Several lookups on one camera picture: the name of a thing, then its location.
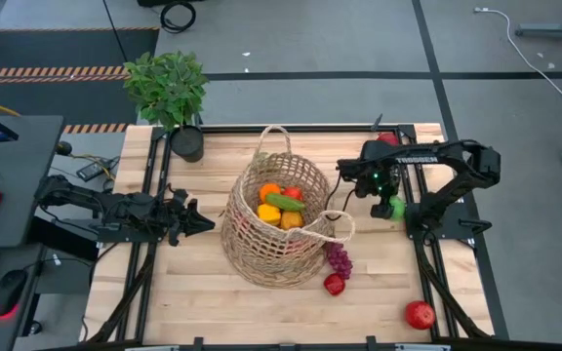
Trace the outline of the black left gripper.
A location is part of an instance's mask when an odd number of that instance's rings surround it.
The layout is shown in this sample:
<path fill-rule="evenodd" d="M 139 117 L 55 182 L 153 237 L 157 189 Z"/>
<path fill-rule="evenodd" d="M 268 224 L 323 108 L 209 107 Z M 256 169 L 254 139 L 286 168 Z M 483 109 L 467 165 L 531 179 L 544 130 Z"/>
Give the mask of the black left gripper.
<path fill-rule="evenodd" d="M 189 199 L 189 195 L 184 189 L 167 190 L 172 194 L 171 198 L 164 200 L 166 218 L 169 220 L 168 243 L 170 246 L 177 246 L 180 242 L 179 235 L 185 237 L 213 230 L 216 224 L 203 216 L 198 211 L 198 200 Z"/>

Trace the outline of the green apple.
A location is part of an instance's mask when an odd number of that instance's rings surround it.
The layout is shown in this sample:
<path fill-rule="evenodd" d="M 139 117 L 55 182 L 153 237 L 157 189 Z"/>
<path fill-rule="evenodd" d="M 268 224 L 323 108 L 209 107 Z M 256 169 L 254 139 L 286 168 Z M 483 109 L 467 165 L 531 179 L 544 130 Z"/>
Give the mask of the green apple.
<path fill-rule="evenodd" d="M 391 220 L 402 220 L 405 217 L 406 203 L 397 195 L 393 195 L 388 201 L 391 207 Z"/>

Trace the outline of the yellow bell pepper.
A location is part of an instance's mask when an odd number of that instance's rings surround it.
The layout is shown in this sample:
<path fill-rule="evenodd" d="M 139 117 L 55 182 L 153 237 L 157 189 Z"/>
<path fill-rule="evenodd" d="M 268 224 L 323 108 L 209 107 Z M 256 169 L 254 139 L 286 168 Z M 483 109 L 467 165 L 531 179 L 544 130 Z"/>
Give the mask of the yellow bell pepper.
<path fill-rule="evenodd" d="M 257 208 L 257 216 L 262 222 L 278 226 L 281 221 L 282 211 L 273 205 L 261 204 Z"/>

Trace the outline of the orange fruit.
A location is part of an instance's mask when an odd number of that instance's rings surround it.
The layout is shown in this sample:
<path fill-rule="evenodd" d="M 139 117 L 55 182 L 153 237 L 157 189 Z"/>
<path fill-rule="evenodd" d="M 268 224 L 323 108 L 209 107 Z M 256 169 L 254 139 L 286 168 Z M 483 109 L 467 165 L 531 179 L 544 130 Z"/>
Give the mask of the orange fruit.
<path fill-rule="evenodd" d="M 280 194 L 282 192 L 282 187 L 277 183 L 265 183 L 259 189 L 259 197 L 262 203 L 266 201 L 266 196 L 269 193 Z"/>

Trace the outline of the red yellow apple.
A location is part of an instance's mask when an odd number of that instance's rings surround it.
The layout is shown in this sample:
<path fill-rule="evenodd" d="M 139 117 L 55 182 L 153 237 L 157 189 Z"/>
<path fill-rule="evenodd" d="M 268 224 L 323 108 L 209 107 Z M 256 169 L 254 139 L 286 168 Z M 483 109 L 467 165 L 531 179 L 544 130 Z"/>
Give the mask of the red yellow apple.
<path fill-rule="evenodd" d="M 330 295 L 337 296 L 345 290 L 345 279 L 338 273 L 332 273 L 325 278 L 323 286 Z"/>

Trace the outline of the red orange mango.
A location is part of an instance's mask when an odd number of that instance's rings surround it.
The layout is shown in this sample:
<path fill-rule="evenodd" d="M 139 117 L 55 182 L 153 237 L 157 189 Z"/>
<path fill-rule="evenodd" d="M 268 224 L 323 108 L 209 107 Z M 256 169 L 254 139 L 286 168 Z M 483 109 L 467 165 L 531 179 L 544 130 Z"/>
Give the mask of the red orange mango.
<path fill-rule="evenodd" d="M 281 214 L 279 227 L 283 230 L 292 228 L 301 228 L 304 226 L 304 220 L 301 212 L 284 211 Z"/>

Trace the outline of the green cucumber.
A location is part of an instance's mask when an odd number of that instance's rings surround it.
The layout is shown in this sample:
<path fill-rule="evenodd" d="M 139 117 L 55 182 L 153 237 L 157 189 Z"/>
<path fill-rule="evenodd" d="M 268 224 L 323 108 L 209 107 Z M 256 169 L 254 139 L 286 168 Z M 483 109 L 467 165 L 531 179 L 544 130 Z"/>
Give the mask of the green cucumber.
<path fill-rule="evenodd" d="M 268 193 L 265 202 L 283 211 L 300 212 L 305 209 L 303 201 L 279 193 Z"/>

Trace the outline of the large red round fruit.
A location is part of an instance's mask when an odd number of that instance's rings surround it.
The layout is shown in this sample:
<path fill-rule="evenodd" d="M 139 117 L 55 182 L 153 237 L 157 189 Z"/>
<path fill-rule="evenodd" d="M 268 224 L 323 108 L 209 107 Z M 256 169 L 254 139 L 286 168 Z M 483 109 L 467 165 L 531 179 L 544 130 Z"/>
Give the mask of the large red round fruit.
<path fill-rule="evenodd" d="M 413 329 L 428 330 L 434 325 L 436 315 L 433 308 L 428 303 L 415 300 L 407 304 L 405 308 L 405 320 Z"/>

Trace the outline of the purple grape bunch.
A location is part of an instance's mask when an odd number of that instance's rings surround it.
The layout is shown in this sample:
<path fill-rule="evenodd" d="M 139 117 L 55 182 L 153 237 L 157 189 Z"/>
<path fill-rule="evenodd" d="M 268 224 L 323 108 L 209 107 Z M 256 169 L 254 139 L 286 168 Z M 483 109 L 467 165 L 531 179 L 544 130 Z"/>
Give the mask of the purple grape bunch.
<path fill-rule="evenodd" d="M 326 245 L 327 258 L 333 271 L 344 280 L 350 278 L 353 264 L 347 250 L 342 243 L 328 243 Z"/>

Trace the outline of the black power adapter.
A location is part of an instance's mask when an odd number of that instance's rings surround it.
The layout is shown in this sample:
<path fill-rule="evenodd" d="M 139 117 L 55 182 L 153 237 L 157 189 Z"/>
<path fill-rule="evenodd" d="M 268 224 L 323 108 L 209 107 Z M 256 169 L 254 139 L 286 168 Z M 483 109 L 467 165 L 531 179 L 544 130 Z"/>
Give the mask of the black power adapter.
<path fill-rule="evenodd" d="M 111 170 L 114 164 L 114 159 L 100 158 L 98 160 L 92 160 L 90 164 L 77 170 L 76 175 L 85 182 L 98 176 L 105 176 L 106 179 L 113 179 Z"/>

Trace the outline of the green plant in black pot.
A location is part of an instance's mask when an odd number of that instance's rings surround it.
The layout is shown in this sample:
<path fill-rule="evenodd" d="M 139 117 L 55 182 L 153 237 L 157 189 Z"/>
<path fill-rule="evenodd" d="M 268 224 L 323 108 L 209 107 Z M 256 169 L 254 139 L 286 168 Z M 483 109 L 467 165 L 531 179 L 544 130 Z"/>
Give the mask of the green plant in black pot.
<path fill-rule="evenodd" d="M 202 63 L 193 53 L 145 53 L 124 64 L 124 89 L 139 117 L 168 134 L 172 151 L 188 163 L 204 155 L 201 130 L 205 86 L 209 83 Z"/>

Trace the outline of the orange black hazard tape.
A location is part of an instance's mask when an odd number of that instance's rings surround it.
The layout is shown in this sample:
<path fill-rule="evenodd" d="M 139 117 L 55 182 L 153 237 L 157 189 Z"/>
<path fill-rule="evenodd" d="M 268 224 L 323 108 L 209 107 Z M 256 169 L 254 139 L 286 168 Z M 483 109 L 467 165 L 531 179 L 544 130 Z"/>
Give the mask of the orange black hazard tape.
<path fill-rule="evenodd" d="M 67 125 L 64 127 L 63 132 L 69 135 L 112 134 L 112 133 L 124 133 L 128 127 L 129 127 L 129 123 Z"/>
<path fill-rule="evenodd" d="M 0 67 L 0 83 L 62 83 L 124 80 L 129 77 L 126 67 Z"/>

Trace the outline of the dark grey desk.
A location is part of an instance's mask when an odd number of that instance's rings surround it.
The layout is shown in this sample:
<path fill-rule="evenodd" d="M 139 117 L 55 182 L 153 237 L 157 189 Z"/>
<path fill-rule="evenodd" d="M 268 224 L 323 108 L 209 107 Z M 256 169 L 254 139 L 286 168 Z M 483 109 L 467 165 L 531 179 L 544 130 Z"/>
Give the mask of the dark grey desk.
<path fill-rule="evenodd" d="M 34 194 L 50 169 L 64 121 L 61 116 L 0 116 L 0 122 L 19 135 L 15 141 L 0 142 L 0 279 L 15 269 L 27 274 L 18 307 L 0 318 L 0 351 L 9 351 L 32 295 L 37 262 L 45 251 L 42 244 L 28 241 L 36 210 Z"/>

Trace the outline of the black floor mat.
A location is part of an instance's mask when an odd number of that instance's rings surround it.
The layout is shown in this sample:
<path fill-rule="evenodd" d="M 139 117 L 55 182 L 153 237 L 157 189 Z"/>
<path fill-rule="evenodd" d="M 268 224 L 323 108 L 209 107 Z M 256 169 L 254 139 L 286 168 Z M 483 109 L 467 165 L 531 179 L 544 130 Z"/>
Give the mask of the black floor mat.
<path fill-rule="evenodd" d="M 123 66 L 155 50 L 159 29 L 0 29 L 0 67 Z M 61 115 L 70 125 L 137 120 L 124 80 L 0 83 L 0 105 L 24 115 Z"/>

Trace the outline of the black aluminium table frame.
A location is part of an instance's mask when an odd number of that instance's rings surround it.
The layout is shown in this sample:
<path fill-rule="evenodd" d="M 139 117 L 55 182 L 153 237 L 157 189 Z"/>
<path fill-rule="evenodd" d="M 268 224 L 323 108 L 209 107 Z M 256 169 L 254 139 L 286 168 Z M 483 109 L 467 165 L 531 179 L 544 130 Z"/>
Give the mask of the black aluminium table frame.
<path fill-rule="evenodd" d="M 204 158 L 189 164 L 179 157 L 164 162 L 150 156 L 150 148 L 164 147 L 152 133 L 147 126 L 125 133 L 116 190 L 156 189 L 165 178 L 187 190 L 198 200 L 200 212 L 214 221 L 221 221 L 230 189 L 256 149 L 274 153 L 291 147 L 335 179 L 337 161 L 356 157 L 363 142 L 374 137 L 360 125 L 292 125 L 273 133 L 253 126 L 210 126 Z M 159 246 L 143 343 L 180 350 L 230 346 L 331 351 L 429 341 L 428 331 L 411 328 L 404 318 L 406 305 L 422 297 L 422 288 L 415 250 L 403 225 L 370 217 L 371 200 L 348 199 L 348 191 L 349 185 L 342 184 L 332 202 L 357 223 L 347 244 L 352 275 L 342 294 L 329 295 L 322 275 L 285 290 L 251 284 L 230 266 L 214 230 L 182 239 L 175 247 Z"/>

